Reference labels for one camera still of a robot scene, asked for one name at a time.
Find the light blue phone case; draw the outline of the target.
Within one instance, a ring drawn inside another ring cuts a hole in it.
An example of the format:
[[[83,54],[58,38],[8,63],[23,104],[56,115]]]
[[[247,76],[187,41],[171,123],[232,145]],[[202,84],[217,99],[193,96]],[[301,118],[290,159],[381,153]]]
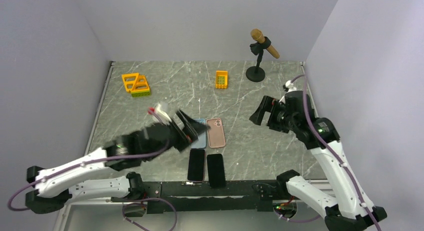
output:
[[[198,140],[190,145],[191,149],[205,149],[207,146],[207,133],[202,133],[198,136]]]

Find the pink cased phone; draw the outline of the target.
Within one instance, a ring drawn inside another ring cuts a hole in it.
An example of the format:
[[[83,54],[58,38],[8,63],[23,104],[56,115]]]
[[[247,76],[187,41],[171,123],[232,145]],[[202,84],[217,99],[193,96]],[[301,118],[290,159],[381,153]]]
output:
[[[222,120],[220,118],[210,118],[206,120],[206,124],[210,127],[207,131],[209,147],[212,149],[225,147],[226,138]]]

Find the purple smartphone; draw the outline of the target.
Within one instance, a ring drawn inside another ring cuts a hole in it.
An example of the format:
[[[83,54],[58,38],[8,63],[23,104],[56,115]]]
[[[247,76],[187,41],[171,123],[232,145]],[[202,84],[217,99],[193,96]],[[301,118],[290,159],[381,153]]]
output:
[[[206,151],[204,149],[191,149],[189,153],[187,180],[202,182],[204,180]]]

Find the black smartphone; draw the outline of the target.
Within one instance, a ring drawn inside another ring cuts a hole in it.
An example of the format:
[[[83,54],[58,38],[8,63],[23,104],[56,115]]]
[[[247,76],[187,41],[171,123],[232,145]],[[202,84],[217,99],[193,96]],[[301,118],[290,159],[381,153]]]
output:
[[[224,159],[222,154],[209,154],[206,157],[209,186],[213,189],[226,186]]]

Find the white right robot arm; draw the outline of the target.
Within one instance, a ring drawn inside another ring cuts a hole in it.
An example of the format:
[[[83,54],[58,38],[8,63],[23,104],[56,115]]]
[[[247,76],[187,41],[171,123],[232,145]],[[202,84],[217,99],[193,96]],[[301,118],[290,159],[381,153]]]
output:
[[[260,125],[265,113],[270,114],[269,129],[293,132],[305,145],[323,170],[333,195],[315,187],[297,171],[288,170],[279,174],[270,188],[258,189],[262,198],[297,198],[316,211],[330,231],[364,231],[378,227],[387,218],[386,210],[375,205],[358,183],[334,124],[315,115],[305,91],[289,91],[281,100],[265,95],[249,119]]]

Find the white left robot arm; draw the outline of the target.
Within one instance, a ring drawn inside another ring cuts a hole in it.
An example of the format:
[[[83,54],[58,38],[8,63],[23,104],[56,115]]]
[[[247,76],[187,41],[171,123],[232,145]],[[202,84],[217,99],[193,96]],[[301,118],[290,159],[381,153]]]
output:
[[[111,197],[137,201],[145,198],[147,191],[141,175],[136,172],[109,179],[97,179],[97,176],[132,169],[169,149],[182,152],[210,129],[209,125],[181,110],[176,115],[182,127],[165,112],[154,108],[149,112],[156,122],[118,136],[81,158],[49,169],[29,167],[26,179],[33,190],[25,194],[25,207],[35,214],[48,214],[89,199]]]

